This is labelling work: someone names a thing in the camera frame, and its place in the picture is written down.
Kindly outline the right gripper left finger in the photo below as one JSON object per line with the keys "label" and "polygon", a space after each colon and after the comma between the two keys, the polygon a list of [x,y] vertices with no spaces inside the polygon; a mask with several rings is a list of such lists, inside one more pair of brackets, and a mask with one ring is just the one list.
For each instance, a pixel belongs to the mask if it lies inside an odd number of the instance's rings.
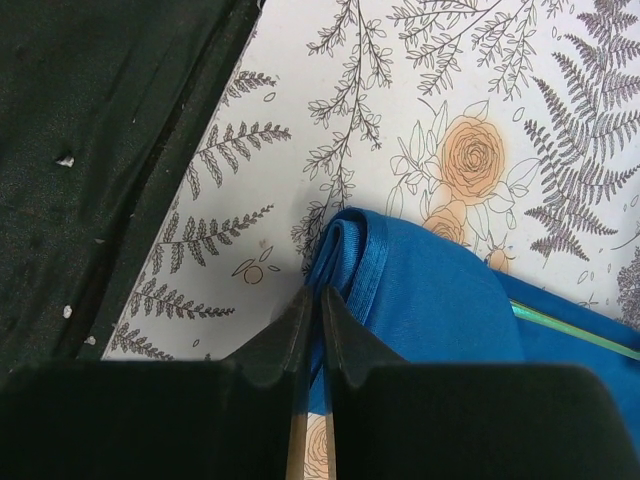
{"label": "right gripper left finger", "polygon": [[313,295],[221,360],[64,361],[1,389],[5,479],[300,479]]}

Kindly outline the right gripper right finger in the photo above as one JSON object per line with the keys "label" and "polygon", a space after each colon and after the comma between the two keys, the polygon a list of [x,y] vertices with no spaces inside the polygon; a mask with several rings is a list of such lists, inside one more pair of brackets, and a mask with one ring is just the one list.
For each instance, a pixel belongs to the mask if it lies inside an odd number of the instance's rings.
{"label": "right gripper right finger", "polygon": [[604,384],[576,366],[415,364],[322,295],[335,479],[635,479]]}

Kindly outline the blue satin napkin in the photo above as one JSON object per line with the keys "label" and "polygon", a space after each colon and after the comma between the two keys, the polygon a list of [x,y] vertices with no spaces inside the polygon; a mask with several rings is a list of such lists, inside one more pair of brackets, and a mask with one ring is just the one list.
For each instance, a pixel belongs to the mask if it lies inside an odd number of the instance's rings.
{"label": "blue satin napkin", "polygon": [[343,210],[327,225],[306,283],[316,296],[335,287],[353,317],[406,360],[578,364],[605,383],[630,426],[639,421],[638,361],[519,319],[511,303],[632,349],[638,332],[495,271],[418,225]]}

